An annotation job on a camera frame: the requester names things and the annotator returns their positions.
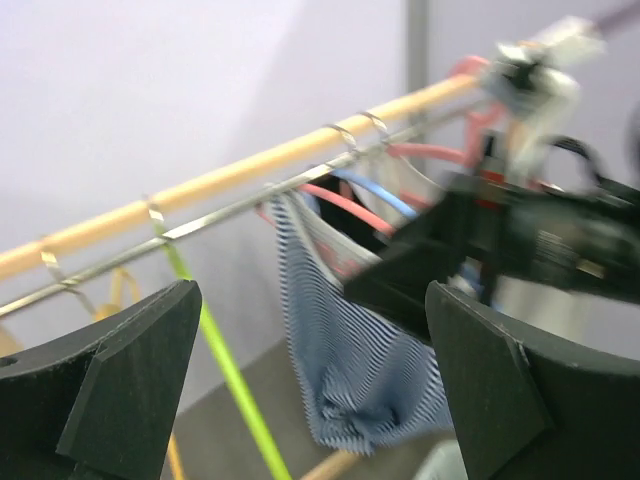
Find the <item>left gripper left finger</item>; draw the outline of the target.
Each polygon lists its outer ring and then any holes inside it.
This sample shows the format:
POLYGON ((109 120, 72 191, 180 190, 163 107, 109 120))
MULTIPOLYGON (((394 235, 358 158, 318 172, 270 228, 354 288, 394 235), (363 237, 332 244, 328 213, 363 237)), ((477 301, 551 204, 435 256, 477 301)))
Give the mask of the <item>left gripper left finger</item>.
POLYGON ((180 280, 1 360, 4 479, 157 479, 202 306, 180 280))

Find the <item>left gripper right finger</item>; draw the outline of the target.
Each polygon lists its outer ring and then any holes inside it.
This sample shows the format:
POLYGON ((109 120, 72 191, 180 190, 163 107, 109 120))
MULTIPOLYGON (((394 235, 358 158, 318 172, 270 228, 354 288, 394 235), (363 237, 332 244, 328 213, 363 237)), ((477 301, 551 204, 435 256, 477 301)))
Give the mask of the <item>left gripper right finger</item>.
POLYGON ((469 478, 638 478, 638 361, 437 282, 426 315, 469 478))

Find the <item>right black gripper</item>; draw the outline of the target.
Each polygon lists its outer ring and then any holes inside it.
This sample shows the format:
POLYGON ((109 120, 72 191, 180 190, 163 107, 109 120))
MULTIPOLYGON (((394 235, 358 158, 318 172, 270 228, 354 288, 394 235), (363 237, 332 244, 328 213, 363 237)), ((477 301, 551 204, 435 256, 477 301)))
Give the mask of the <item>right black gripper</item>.
POLYGON ((345 281, 344 296, 429 343, 427 287, 447 282, 466 258, 483 264, 485 285, 511 277, 636 304, 639 192, 609 179, 575 193, 458 175, 394 233, 379 261, 345 281))

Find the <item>blue striped tank top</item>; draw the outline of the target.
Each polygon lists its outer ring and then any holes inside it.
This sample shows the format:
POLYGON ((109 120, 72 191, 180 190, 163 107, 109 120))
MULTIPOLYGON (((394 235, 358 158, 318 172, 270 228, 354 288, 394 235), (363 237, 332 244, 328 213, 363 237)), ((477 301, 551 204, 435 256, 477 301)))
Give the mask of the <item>blue striped tank top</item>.
POLYGON ((453 423, 435 352, 346 300, 346 277, 378 257, 304 197, 271 200, 288 349, 314 440, 359 454, 453 423))

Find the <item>yellow hanger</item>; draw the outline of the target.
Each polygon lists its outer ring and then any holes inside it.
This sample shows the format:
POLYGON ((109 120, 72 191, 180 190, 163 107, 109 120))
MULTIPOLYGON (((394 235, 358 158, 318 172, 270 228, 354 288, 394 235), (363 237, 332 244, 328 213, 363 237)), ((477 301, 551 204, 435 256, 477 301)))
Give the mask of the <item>yellow hanger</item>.
MULTIPOLYGON (((139 286, 134 277, 123 267, 115 268, 112 271, 110 284, 109 301, 94 309, 93 317, 95 321, 102 320, 108 316, 115 314, 124 309, 124 287, 128 286, 131 301, 133 303, 142 299, 139 286)), ((13 337, 13 335, 4 327, 1 328, 1 356, 19 352, 23 349, 22 345, 13 337)), ((171 476, 175 480, 186 480, 182 458, 179 452, 178 443, 174 432, 171 432, 167 455, 171 476)))

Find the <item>lime green hanger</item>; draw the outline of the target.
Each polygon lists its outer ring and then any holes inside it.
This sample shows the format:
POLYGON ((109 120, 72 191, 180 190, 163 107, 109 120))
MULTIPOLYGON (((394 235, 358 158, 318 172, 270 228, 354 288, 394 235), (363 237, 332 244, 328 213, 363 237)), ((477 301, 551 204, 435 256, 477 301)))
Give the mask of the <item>lime green hanger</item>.
MULTIPOLYGON (((164 216, 160 209, 150 199, 146 199, 145 203, 156 237, 163 241, 163 248, 174 273, 179 279, 192 280, 184 260, 167 235, 168 230, 165 228, 164 216)), ((205 300, 202 301, 199 327, 272 478, 291 479, 277 444, 205 300)))

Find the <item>pink hanger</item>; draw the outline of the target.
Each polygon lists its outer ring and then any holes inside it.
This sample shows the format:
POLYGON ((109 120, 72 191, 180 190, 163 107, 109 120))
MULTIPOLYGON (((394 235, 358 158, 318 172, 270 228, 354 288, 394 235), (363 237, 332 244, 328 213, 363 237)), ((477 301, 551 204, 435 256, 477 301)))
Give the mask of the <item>pink hanger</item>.
POLYGON ((504 112, 504 108, 499 103, 492 103, 485 113, 467 111, 465 113, 465 140, 462 149, 424 143, 399 143, 388 147, 386 153, 396 158, 435 159, 463 167, 471 167, 477 162, 480 154, 484 131, 496 124, 504 112))
POLYGON ((393 226, 368 209, 346 182, 333 188, 306 183, 256 207, 276 231, 288 269, 343 279, 376 262, 393 226))

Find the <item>black tank top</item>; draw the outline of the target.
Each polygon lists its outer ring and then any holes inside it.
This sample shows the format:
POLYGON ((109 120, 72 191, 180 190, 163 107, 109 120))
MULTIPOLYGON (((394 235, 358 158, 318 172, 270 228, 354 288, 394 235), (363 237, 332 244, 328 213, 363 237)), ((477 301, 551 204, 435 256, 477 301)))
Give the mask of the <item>black tank top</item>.
POLYGON ((372 253, 386 247, 390 225, 364 205, 350 182, 327 174, 311 185, 314 208, 324 222, 372 253))

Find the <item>light blue hanger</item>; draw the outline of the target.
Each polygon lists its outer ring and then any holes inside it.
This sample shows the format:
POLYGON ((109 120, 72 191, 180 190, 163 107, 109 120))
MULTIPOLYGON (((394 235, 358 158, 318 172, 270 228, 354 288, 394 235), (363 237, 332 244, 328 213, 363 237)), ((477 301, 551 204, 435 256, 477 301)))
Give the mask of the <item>light blue hanger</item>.
POLYGON ((373 180, 363 177, 359 174, 351 172, 345 169, 336 169, 332 172, 332 175, 341 179, 351 182, 359 187, 364 188, 374 196, 388 204, 391 208, 397 211, 405 218, 412 218, 416 216, 416 212, 404 201, 384 189, 381 185, 373 180))

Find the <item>white tank top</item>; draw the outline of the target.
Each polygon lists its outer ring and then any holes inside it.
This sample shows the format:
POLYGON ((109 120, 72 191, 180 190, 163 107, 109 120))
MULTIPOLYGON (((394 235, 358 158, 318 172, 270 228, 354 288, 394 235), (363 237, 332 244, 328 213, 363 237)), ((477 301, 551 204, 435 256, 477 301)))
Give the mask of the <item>white tank top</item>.
POLYGON ((436 202, 442 188, 423 175, 410 162, 388 154, 368 157, 354 167, 356 173, 373 180, 416 211, 436 202))

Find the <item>white centre basket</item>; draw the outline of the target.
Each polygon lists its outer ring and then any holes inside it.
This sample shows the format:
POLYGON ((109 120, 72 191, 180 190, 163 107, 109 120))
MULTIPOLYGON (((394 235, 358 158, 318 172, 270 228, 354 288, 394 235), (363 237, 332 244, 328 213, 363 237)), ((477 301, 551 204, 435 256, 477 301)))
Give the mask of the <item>white centre basket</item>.
POLYGON ((453 439, 437 443, 413 477, 413 480, 467 479, 459 443, 453 439))

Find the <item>wooden clothes rack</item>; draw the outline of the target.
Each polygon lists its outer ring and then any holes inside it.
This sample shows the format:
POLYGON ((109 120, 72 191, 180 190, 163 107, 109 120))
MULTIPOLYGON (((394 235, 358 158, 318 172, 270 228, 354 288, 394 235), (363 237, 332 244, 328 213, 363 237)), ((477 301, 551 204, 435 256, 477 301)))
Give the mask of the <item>wooden clothes rack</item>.
MULTIPOLYGON (((364 132, 382 122, 389 122, 401 116, 425 111, 442 102, 461 96, 476 87, 477 84, 477 79, 471 74, 453 76, 375 107, 371 111, 353 115, 334 127, 321 127, 284 144, 158 192, 152 196, 151 201, 163 213, 189 206, 275 169, 289 166, 308 155, 321 152, 340 141, 340 132, 342 130, 346 130, 350 134, 364 132)), ((186 237, 207 226, 212 226, 230 216, 252 208, 254 204, 263 201, 264 198, 264 195, 256 194, 237 204, 224 207, 210 215, 169 230, 167 235, 172 241, 186 237)), ((149 218, 145 201, 137 201, 69 227, 42 240, 4 252, 1 255, 1 276, 2 278, 9 278, 35 267, 38 263, 53 266, 57 255, 73 252, 105 238, 125 232, 138 224, 148 221, 149 218)), ((163 241, 154 238, 131 248, 112 260, 82 271, 72 277, 57 278, 52 285, 2 306, 1 313, 7 316, 51 295, 56 295, 63 291, 72 291, 77 285, 162 246, 163 241)))

